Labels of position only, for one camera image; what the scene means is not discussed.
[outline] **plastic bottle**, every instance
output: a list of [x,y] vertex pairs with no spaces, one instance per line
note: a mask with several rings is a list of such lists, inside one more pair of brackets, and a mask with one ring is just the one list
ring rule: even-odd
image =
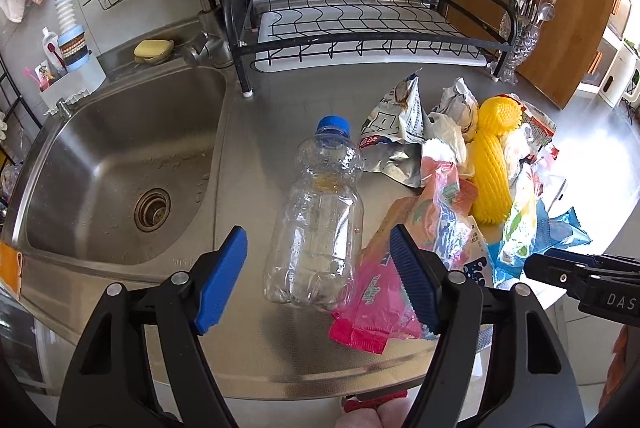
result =
[[52,67],[52,72],[57,78],[64,76],[66,74],[65,61],[62,59],[62,52],[58,46],[58,35],[46,27],[42,28],[42,34],[42,49],[49,66]]
[[287,194],[264,268],[264,297],[335,311],[353,291],[364,207],[355,187],[362,158],[338,116],[318,123],[296,155],[298,176]]

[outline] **white plastic bag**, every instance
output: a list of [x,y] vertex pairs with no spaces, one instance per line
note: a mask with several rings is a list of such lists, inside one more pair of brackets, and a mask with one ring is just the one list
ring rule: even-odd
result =
[[515,179],[520,173],[520,160],[530,154],[531,139],[531,126],[528,123],[500,137],[509,180]]
[[465,142],[473,141],[478,125],[478,101],[463,78],[458,78],[453,86],[442,91],[440,103],[433,112],[449,116],[462,130]]
[[449,116],[437,112],[431,112],[429,120],[431,122],[427,125],[428,133],[431,132],[433,137],[449,145],[456,156],[458,166],[466,166],[466,145],[458,124]]

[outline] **stainless steel countertop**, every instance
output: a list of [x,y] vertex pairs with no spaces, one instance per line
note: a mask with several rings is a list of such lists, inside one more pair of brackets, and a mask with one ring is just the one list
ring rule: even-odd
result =
[[[380,97],[417,68],[379,64],[272,74],[250,71],[255,93],[251,99],[243,98],[238,87],[229,83],[209,187],[187,234],[168,250],[170,254],[123,267],[52,262],[36,252],[25,252],[20,301],[45,325],[76,342],[111,281],[123,281],[133,288],[162,280],[179,268],[190,267],[201,252],[210,249],[211,232],[217,247],[230,228],[239,224],[248,234],[248,257],[222,321],[201,340],[223,395],[330,397],[421,378],[430,364],[434,342],[390,340],[381,356],[347,348],[328,338],[331,316],[270,304],[262,297],[261,283],[276,209],[294,177],[292,159],[297,145],[327,114],[344,116],[357,137]],[[457,76],[465,77],[479,100],[504,90],[480,69],[423,66],[420,93],[424,108],[437,103],[442,88]],[[371,173],[361,177],[358,189],[365,207],[366,245],[392,202],[410,191],[382,174]],[[166,382],[157,334],[153,329],[147,333],[154,379]]]

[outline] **countertop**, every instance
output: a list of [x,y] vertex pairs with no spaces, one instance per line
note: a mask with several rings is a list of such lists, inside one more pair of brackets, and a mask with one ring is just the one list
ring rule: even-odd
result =
[[[224,125],[220,126],[216,139],[219,165],[215,169],[212,166],[212,173],[217,174],[217,191],[210,193],[207,189],[202,206],[206,208],[203,212],[207,216],[211,212],[214,214],[213,245],[219,246],[230,228],[239,224],[247,231],[249,253],[222,321],[202,338],[204,353],[223,395],[261,399],[330,397],[403,384],[424,376],[435,342],[391,340],[381,356],[343,347],[326,335],[332,321],[330,316],[270,304],[262,297],[261,284],[274,211],[294,176],[291,160],[297,145],[313,133],[318,120],[327,114],[345,117],[357,135],[380,97],[419,67],[377,64],[270,74],[248,69],[254,97],[245,99],[237,89],[227,91]],[[428,110],[435,105],[442,89],[452,85],[459,76],[464,77],[479,101],[515,91],[549,113],[559,125],[558,142],[562,155],[575,156],[579,152],[578,147],[571,145],[580,138],[580,127],[587,127],[588,119],[584,119],[587,112],[602,111],[600,130],[607,125],[608,130],[613,126],[614,129],[617,127],[617,132],[624,131],[622,116],[620,119],[614,116],[619,122],[610,126],[607,120],[611,114],[605,116],[600,106],[595,110],[580,107],[583,123],[580,126],[575,123],[575,115],[574,122],[570,119],[565,122],[567,110],[559,121],[558,111],[529,84],[521,83],[516,87],[495,84],[478,68],[422,66],[420,96],[423,107]],[[631,132],[638,143],[637,131]],[[624,154],[620,150],[614,151],[614,158],[629,162],[635,173],[636,166],[640,166],[636,162],[640,160],[636,159],[640,157],[638,152],[640,149],[636,148],[635,153],[627,153],[625,147]],[[572,180],[573,173],[564,175]],[[618,229],[612,232],[611,239],[628,216],[623,217],[624,210],[628,209],[630,213],[638,200],[640,178],[628,179],[627,186],[636,190],[621,204],[622,212],[612,220],[616,221]],[[578,179],[576,189],[582,181]],[[382,174],[371,173],[363,174],[358,189],[365,207],[363,245],[366,245],[391,203],[409,195],[410,190]],[[580,209],[578,217],[583,217]],[[593,230],[588,228],[588,231],[596,237]],[[598,241],[605,237],[598,236]],[[192,260],[198,254],[187,253],[185,259]],[[71,278],[71,270],[61,265],[47,267],[46,262],[27,257],[22,302],[43,323],[76,342],[94,304],[113,279],[96,274],[83,274],[82,278],[76,274]],[[132,278],[127,286],[141,286],[141,280],[144,279]],[[47,286],[47,281],[56,284]],[[558,291],[547,296],[543,305],[549,306],[562,293]],[[166,381],[154,330],[149,328],[147,331],[154,379]]]

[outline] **red object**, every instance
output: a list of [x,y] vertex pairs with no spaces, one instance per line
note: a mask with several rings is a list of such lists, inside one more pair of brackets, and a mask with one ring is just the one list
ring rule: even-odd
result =
[[385,397],[379,397],[377,399],[371,399],[368,401],[358,401],[355,397],[351,397],[344,403],[344,405],[342,405],[342,409],[344,410],[344,413],[353,412],[354,410],[361,410],[362,408],[373,408],[375,410],[381,404],[385,404],[392,399],[406,396],[407,392],[406,390],[403,390],[402,392],[396,392],[395,394],[385,395]]

